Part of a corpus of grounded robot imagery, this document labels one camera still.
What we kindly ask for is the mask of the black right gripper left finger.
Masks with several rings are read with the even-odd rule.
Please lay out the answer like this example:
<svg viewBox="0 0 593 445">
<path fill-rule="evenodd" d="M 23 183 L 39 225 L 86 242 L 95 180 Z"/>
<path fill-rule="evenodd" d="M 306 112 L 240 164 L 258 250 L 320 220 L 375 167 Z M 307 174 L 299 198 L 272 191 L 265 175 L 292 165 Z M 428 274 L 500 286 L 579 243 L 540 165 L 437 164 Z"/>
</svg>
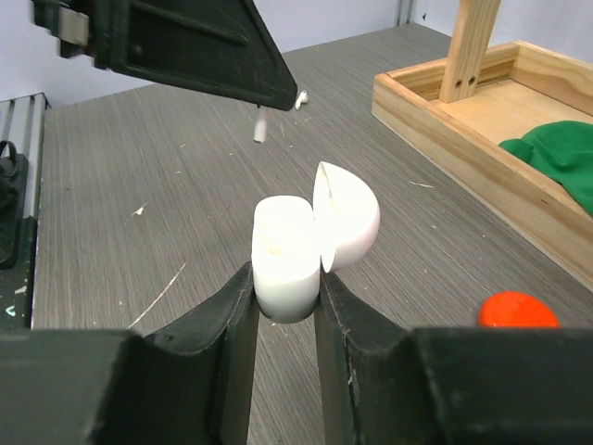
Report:
<svg viewBox="0 0 593 445">
<path fill-rule="evenodd" d="M 93 444 L 244 444 L 259 309 L 245 263 L 177 320 L 122 342 Z"/>
</svg>

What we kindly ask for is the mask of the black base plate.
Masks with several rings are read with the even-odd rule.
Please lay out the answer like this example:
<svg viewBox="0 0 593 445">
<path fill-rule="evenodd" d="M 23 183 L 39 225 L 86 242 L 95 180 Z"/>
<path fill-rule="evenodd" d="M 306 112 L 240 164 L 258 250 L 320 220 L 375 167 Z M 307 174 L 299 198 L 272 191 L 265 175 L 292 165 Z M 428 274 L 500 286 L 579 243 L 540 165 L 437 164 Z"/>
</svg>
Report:
<svg viewBox="0 0 593 445">
<path fill-rule="evenodd" d="M 37 221 L 25 210 L 29 162 L 1 142 L 1 327 L 30 328 Z"/>
</svg>

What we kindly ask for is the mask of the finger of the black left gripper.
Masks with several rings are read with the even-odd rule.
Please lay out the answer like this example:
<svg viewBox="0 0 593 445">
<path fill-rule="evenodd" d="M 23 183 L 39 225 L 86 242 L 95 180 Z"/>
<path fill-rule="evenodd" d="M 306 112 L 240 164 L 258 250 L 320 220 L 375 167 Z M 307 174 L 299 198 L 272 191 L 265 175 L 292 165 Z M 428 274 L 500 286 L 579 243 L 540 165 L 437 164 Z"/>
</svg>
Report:
<svg viewBox="0 0 593 445">
<path fill-rule="evenodd" d="M 252 1 L 96 1 L 96 66 L 287 111 L 297 84 Z"/>
</svg>

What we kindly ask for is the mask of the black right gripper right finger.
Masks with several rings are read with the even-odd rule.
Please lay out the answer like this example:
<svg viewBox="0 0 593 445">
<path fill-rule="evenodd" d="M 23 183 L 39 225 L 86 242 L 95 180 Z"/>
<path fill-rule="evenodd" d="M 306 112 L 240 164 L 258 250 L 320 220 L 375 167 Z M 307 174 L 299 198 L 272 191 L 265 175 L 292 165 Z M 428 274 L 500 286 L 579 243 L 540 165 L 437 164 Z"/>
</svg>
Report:
<svg viewBox="0 0 593 445">
<path fill-rule="evenodd" d="M 420 344 L 448 329 L 406 329 L 325 273 L 314 330 L 326 443 L 458 443 Z"/>
</svg>

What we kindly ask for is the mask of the green shirt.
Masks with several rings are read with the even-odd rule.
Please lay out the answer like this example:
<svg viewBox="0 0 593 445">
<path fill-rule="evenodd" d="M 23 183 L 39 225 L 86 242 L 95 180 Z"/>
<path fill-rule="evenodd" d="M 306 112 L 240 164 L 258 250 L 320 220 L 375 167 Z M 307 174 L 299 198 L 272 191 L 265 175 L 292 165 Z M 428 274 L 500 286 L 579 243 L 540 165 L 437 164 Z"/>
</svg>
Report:
<svg viewBox="0 0 593 445">
<path fill-rule="evenodd" d="M 556 121 L 537 126 L 499 146 L 560 184 L 592 215 L 592 124 Z"/>
</svg>

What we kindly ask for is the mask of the wooden clothes rack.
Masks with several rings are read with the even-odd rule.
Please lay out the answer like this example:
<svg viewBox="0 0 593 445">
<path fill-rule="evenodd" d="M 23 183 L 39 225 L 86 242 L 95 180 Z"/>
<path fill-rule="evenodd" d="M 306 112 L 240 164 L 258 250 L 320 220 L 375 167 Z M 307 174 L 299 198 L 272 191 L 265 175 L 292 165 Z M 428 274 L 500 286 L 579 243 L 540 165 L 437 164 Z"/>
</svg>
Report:
<svg viewBox="0 0 593 445">
<path fill-rule="evenodd" d="M 496 1 L 463 1 L 448 55 L 374 79 L 373 115 L 586 286 L 592 219 L 501 147 L 552 121 L 591 121 L 589 63 L 523 41 L 491 45 Z"/>
</svg>

